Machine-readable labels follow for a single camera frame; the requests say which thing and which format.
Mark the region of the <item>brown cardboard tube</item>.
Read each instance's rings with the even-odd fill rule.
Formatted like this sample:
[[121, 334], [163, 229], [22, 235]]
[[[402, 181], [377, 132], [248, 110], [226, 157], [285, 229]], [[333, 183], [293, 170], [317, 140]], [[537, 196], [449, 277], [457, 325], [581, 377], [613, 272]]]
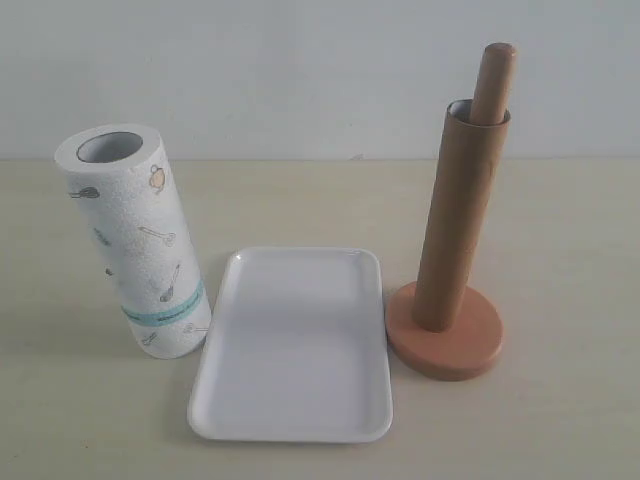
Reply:
[[471, 121], [472, 101], [446, 110], [417, 277], [413, 315], [431, 332], [452, 328], [461, 308], [510, 113], [493, 125]]

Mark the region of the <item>white printed paper towel roll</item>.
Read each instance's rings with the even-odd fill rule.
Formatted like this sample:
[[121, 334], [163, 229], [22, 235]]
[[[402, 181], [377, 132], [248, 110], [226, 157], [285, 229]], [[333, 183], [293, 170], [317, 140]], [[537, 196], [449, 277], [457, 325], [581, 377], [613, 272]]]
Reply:
[[211, 307], [160, 133], [100, 126], [63, 141], [54, 161], [140, 348], [159, 359], [198, 349]]

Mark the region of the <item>wooden paper towel holder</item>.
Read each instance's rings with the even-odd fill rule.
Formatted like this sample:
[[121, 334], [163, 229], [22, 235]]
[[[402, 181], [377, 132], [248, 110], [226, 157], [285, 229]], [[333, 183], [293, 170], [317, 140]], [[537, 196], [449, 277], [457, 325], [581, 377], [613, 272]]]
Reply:
[[[484, 49], [470, 98], [473, 123], [497, 124], [509, 112], [515, 62], [516, 49], [509, 43], [496, 42]], [[416, 284], [417, 279], [403, 286], [387, 303], [386, 331], [396, 355], [419, 373], [444, 381], [467, 380], [489, 370], [503, 342], [503, 324], [494, 305], [467, 281], [452, 328], [431, 332], [413, 315]]]

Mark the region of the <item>white rectangular plastic tray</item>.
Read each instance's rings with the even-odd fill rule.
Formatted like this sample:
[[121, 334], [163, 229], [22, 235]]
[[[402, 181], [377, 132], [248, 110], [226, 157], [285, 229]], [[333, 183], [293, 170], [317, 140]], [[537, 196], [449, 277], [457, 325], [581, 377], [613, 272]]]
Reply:
[[207, 440], [370, 443], [392, 388], [378, 259], [336, 247], [251, 247], [227, 263], [190, 395]]

